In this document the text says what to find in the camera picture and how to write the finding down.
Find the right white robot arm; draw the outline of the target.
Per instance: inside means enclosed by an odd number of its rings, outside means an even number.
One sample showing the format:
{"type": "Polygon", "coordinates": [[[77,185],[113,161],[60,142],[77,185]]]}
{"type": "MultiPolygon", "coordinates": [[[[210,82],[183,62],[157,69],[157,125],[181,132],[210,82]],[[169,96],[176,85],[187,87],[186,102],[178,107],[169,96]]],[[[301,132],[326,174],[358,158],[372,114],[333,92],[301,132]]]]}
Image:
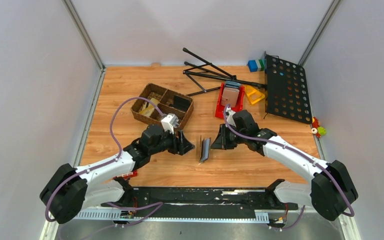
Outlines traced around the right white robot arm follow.
{"type": "Polygon", "coordinates": [[[246,145],[249,150],[283,164],[306,181],[293,183],[280,179],[273,184],[272,191],[265,195],[270,208],[278,209],[284,203],[310,206],[329,221],[340,215],[355,216],[352,203],[359,195],[344,163],[309,155],[276,132],[259,128],[247,110],[235,112],[228,106],[222,115],[224,123],[211,149],[233,150],[238,145],[246,145]]]}

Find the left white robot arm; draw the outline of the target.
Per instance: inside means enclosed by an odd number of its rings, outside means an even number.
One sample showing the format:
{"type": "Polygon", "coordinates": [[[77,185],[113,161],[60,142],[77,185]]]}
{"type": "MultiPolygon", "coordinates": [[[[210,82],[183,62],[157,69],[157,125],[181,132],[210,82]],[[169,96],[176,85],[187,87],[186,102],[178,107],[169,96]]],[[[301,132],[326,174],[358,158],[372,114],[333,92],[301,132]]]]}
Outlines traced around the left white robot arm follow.
{"type": "Polygon", "coordinates": [[[121,184],[121,175],[134,172],[151,160],[152,155],[168,152],[183,156],[195,148],[182,130],[171,132],[149,125],[141,136],[115,155],[93,164],[73,167],[61,165],[39,194],[48,222],[64,224],[86,208],[103,203],[129,206],[133,193],[121,184]]]}

